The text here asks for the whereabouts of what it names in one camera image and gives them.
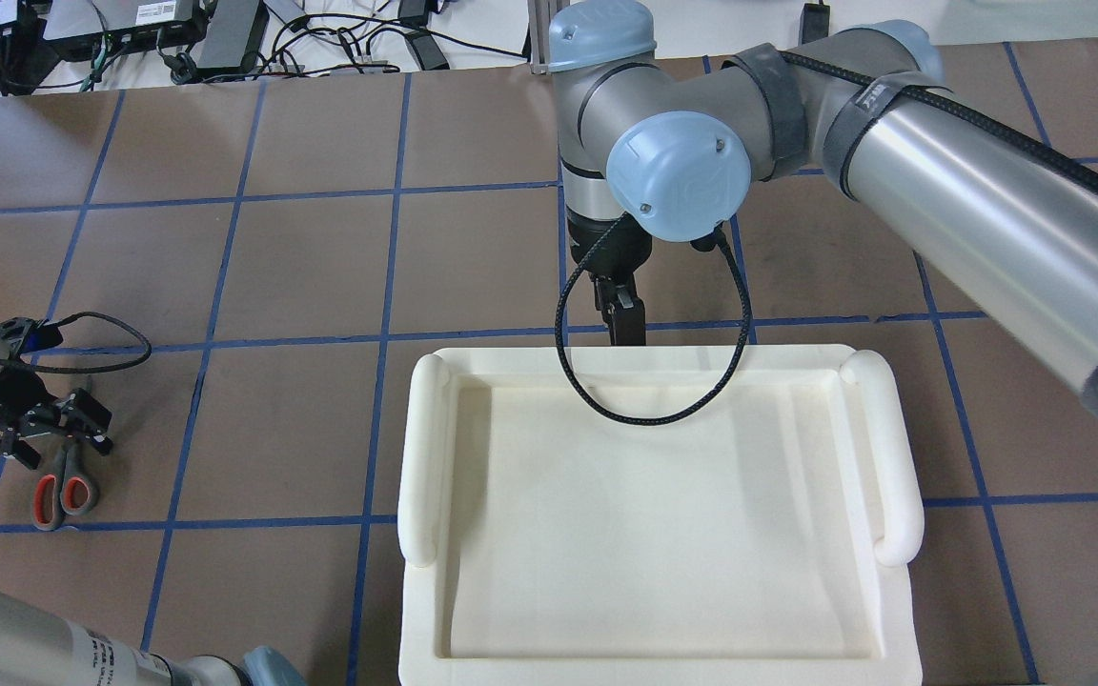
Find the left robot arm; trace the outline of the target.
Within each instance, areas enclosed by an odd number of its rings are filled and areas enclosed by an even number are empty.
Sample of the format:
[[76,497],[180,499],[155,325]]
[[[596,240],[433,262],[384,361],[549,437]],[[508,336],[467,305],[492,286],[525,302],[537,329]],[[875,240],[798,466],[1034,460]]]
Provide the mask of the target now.
[[[61,320],[0,322],[0,457],[40,472],[31,496],[33,526],[61,529],[96,508],[96,482],[80,464],[83,448],[112,451],[111,412],[88,387],[55,395],[47,374],[70,368],[31,364],[29,355],[61,344]],[[171,660],[0,594],[0,685],[301,685],[304,677],[272,646],[240,663],[200,655]]]

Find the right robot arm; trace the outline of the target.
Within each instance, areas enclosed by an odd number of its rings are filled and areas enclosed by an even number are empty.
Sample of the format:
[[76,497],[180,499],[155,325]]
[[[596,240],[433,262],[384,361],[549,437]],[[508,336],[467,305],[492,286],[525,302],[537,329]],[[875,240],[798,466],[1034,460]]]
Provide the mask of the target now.
[[792,50],[757,45],[690,81],[654,64],[636,1],[562,5],[546,30],[568,235],[616,346],[645,344],[635,273],[654,239],[718,249],[755,182],[806,165],[871,209],[1098,418],[1098,172],[959,103],[903,19]]

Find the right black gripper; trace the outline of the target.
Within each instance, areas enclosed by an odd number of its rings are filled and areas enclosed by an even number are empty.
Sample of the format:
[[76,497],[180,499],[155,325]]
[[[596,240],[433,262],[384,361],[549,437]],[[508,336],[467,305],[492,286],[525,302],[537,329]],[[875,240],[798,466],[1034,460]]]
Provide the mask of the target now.
[[652,235],[631,214],[616,220],[567,214],[567,230],[568,252],[576,265],[591,255],[584,269],[592,274],[594,303],[597,312],[606,315],[610,344],[645,346],[645,303],[634,275],[652,256]]

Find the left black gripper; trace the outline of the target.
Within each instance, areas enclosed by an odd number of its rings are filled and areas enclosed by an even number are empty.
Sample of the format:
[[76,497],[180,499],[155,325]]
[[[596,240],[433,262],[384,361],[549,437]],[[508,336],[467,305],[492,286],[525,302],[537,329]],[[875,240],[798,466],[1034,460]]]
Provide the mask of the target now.
[[[61,342],[61,333],[47,320],[10,318],[0,324],[0,357],[16,363],[23,355]],[[0,456],[31,472],[40,468],[42,456],[29,443],[30,437],[61,435],[109,456],[114,447],[108,436],[111,420],[112,413],[85,387],[56,398],[38,373],[0,366]]]

